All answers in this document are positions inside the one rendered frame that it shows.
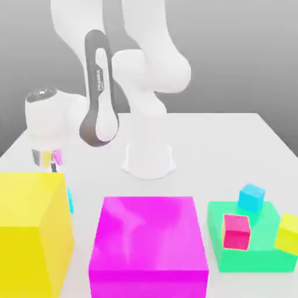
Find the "small cyan cube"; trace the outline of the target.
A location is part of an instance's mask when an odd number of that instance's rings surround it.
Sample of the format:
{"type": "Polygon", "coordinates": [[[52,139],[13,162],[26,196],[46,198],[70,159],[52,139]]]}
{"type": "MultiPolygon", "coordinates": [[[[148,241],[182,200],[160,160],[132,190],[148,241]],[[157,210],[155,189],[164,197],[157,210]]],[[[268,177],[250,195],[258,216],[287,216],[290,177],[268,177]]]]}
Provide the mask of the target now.
{"type": "Polygon", "coordinates": [[[68,197],[69,211],[71,214],[74,214],[72,194],[71,194],[70,188],[67,187],[66,191],[67,191],[67,197],[68,197]]]}
{"type": "Polygon", "coordinates": [[[262,209],[265,190],[253,184],[246,184],[239,193],[237,206],[248,212],[256,213],[262,209]]]}

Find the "large magenta box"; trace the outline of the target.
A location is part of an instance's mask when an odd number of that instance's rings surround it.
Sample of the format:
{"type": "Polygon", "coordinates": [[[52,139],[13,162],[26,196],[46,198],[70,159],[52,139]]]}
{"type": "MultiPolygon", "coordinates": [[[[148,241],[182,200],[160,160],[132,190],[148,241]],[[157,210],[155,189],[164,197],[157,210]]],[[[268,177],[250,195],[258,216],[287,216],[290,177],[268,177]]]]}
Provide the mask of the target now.
{"type": "Polygon", "coordinates": [[[193,198],[104,198],[88,276],[91,298],[206,298],[193,198]]]}

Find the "small red cube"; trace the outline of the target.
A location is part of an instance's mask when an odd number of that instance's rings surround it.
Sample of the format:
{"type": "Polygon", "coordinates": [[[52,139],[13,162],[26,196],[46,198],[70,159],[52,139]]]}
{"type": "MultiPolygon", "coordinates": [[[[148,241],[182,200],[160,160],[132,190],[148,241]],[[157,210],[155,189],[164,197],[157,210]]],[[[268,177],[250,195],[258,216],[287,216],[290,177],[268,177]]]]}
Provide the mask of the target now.
{"type": "Polygon", "coordinates": [[[223,248],[246,251],[249,247],[251,237],[248,216],[224,214],[221,236],[223,248]]]}

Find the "small yellow-green cube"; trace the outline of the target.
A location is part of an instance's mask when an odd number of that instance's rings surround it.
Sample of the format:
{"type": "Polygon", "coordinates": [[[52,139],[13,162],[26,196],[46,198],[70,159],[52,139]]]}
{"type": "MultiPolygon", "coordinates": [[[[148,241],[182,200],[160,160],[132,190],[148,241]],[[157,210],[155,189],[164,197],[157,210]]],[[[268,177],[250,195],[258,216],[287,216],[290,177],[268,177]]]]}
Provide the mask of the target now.
{"type": "Polygon", "coordinates": [[[298,216],[288,213],[283,214],[274,247],[298,256],[298,216]]]}

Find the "large green box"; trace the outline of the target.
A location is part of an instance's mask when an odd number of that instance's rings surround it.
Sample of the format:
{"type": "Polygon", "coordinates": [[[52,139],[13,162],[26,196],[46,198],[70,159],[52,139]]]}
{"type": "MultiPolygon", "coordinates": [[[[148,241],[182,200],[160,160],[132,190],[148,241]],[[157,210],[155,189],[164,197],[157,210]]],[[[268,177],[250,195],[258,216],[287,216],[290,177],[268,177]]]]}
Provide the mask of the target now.
{"type": "Polygon", "coordinates": [[[266,201],[254,214],[237,206],[235,201],[210,201],[207,226],[220,272],[293,272],[298,256],[274,247],[281,217],[273,203],[266,201]],[[251,238],[247,250],[225,249],[222,245],[224,214],[247,216],[251,238]]]}

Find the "large yellow box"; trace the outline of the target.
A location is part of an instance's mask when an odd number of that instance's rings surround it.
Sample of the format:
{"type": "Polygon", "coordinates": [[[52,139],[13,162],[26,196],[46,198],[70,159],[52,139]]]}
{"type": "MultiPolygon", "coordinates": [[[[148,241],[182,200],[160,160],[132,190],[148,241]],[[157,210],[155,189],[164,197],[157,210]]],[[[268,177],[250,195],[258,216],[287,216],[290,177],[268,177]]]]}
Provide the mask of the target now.
{"type": "Polygon", "coordinates": [[[0,298],[59,298],[73,248],[64,175],[0,173],[0,298]]]}

